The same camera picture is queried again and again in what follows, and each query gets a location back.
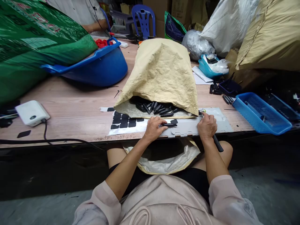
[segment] wooden table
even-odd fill
[[[131,74],[137,49],[138,46],[134,44],[129,44],[127,48],[121,48],[128,64],[128,73],[114,87],[82,90],[85,87],[84,85],[79,89],[61,77],[50,77],[23,96],[21,103],[37,100],[50,114],[47,139],[77,138],[88,142],[108,142],[141,138],[143,132],[107,136],[112,124],[112,112],[100,112],[99,109],[100,107],[112,107],[116,103],[121,92],[116,97],[115,95],[118,90],[122,90]],[[192,62],[192,67],[195,65],[198,65],[198,63]],[[222,96],[209,94],[209,85],[196,85],[196,87],[200,108],[219,107],[228,118],[234,132],[253,130],[252,126],[237,111],[224,110],[234,108],[227,105]],[[28,127],[22,123],[20,118],[15,118],[10,127],[0,128],[0,139],[42,140],[44,129],[44,124]],[[29,136],[17,138],[20,132],[27,130],[31,130]],[[0,148],[30,145],[48,144],[0,145]]]

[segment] red plastic part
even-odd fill
[[[107,41],[106,40],[98,39],[95,42],[96,42],[96,45],[98,46],[98,48],[104,48],[105,46],[107,46]]]

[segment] small blue container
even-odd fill
[[[280,135],[292,128],[292,124],[272,106],[253,92],[236,96],[232,104],[258,133]]]
[[[42,65],[41,68],[55,76],[63,76],[72,80],[99,87],[111,86],[122,80],[128,66],[120,49],[120,42],[114,37],[107,40],[108,46],[98,49],[94,55],[72,66]]]
[[[201,55],[201,59],[199,59],[198,62],[199,62],[199,69],[204,73],[206,77],[216,80],[219,79],[221,76],[228,74],[228,73],[223,74],[223,73],[213,72],[212,69],[207,64],[207,62],[205,61],[204,57],[206,57],[206,55]]]

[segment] pink shirt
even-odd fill
[[[231,176],[214,178],[208,192],[211,207],[186,181],[155,175],[119,202],[104,181],[91,199],[77,208],[73,225],[261,224],[252,203],[242,198]]]

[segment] thigh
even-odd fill
[[[120,163],[127,155],[121,143],[110,143],[107,146],[108,167]]]
[[[228,168],[231,158],[232,158],[232,153],[233,153],[233,148],[231,144],[229,144],[226,141],[220,141],[220,144],[223,148],[223,152],[220,152],[220,156],[225,163],[226,167]],[[193,168],[201,169],[206,171],[206,161],[205,161],[205,153],[201,156],[200,160],[193,165]]]

